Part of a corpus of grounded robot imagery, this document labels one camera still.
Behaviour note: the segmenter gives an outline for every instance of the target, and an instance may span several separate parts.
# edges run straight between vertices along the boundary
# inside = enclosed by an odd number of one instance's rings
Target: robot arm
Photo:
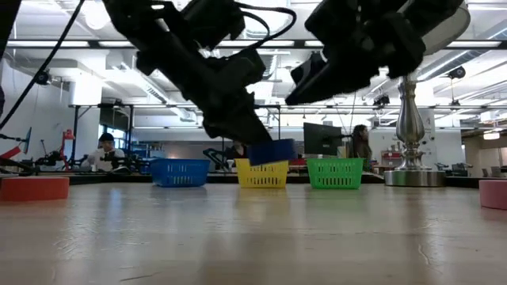
[[[103,2],[118,32],[139,49],[137,68],[144,74],[159,69],[176,85],[183,98],[203,112],[210,137],[249,145],[272,140],[255,114],[254,95],[246,91],[265,71],[256,51],[260,44],[221,59],[199,53],[201,48],[212,50],[227,36],[234,40],[240,35],[245,28],[243,4],[192,0],[179,12],[172,2]],[[421,38],[462,2],[323,0],[305,26],[324,48],[292,71],[296,88],[286,102],[311,103],[357,91],[370,85],[379,67],[389,67],[391,78],[407,75],[421,64]],[[163,8],[155,9],[154,4]]]
[[[205,58],[226,36],[236,39],[245,28],[244,13],[234,0],[193,0],[181,12],[172,2],[104,0],[115,28],[138,49],[137,68],[159,69],[203,112],[212,138],[223,136],[247,144],[270,141],[254,111],[254,94],[246,87],[265,71],[256,47],[224,58]],[[154,9],[152,5],[163,6]]]
[[[380,67],[389,77],[413,72],[426,52],[422,37],[452,16],[463,0],[324,0],[305,22],[323,44],[292,71],[288,105],[312,103],[368,87]]]

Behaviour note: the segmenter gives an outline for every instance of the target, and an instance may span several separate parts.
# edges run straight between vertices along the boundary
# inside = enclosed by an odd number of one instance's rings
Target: plastic basket
[[[160,187],[199,187],[206,184],[209,160],[157,159],[151,162],[153,183]]]
[[[358,189],[363,174],[363,158],[307,159],[312,188]]]
[[[236,159],[238,180],[242,188],[285,188],[288,161],[250,166],[248,158]]]

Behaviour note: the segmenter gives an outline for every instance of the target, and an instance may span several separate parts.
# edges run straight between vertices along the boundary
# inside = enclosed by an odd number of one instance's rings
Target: woman
[[[364,158],[364,169],[370,169],[372,149],[368,143],[368,128],[364,125],[354,127],[352,142],[349,148],[349,158]]]

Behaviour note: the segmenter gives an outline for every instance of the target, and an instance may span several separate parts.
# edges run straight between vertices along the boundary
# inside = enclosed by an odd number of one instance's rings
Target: table surface
[[[507,211],[468,189],[93,184],[0,229],[4,284],[507,284]]]

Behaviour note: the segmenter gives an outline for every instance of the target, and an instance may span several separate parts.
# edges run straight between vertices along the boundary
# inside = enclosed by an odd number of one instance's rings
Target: silver lamp base
[[[396,187],[445,187],[445,171],[394,170],[384,173],[387,186]]]

